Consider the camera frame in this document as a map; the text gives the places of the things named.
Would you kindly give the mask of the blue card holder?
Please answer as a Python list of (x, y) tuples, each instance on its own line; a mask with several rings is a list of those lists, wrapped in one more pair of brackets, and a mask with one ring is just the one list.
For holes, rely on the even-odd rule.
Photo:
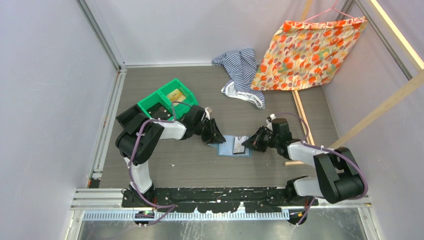
[(245, 154), (233, 154), (234, 135), (224, 135), (226, 142), (224, 143), (208, 143), (207, 145), (216, 148), (217, 156), (220, 157), (251, 157), (252, 150), (245, 148)]

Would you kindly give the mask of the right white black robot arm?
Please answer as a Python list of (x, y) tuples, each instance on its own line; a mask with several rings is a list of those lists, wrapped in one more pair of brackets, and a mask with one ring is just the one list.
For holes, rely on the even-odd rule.
[(288, 203), (299, 205), (305, 197), (317, 197), (335, 204), (366, 195), (365, 180), (348, 148), (317, 147), (293, 138), (285, 118), (268, 119), (267, 123), (242, 145), (263, 153), (268, 148), (276, 149), (280, 156), (307, 164), (316, 172), (315, 177), (301, 176), (287, 181), (284, 195)]

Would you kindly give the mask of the black credit card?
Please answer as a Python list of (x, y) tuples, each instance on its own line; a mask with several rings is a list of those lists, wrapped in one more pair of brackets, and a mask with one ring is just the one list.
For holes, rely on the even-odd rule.
[(165, 108), (160, 102), (148, 108), (147, 113), (151, 118), (158, 120), (169, 120), (173, 117), (173, 113)]

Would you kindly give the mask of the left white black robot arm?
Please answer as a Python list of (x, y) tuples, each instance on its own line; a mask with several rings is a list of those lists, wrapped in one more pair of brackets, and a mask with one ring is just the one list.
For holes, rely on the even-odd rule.
[(116, 120), (123, 131), (116, 138), (115, 146), (127, 164), (134, 200), (141, 207), (148, 207), (154, 199), (149, 159), (160, 140), (186, 140), (197, 135), (207, 144), (226, 142), (215, 119), (198, 105), (190, 106), (188, 112), (176, 120), (151, 118), (134, 105)]

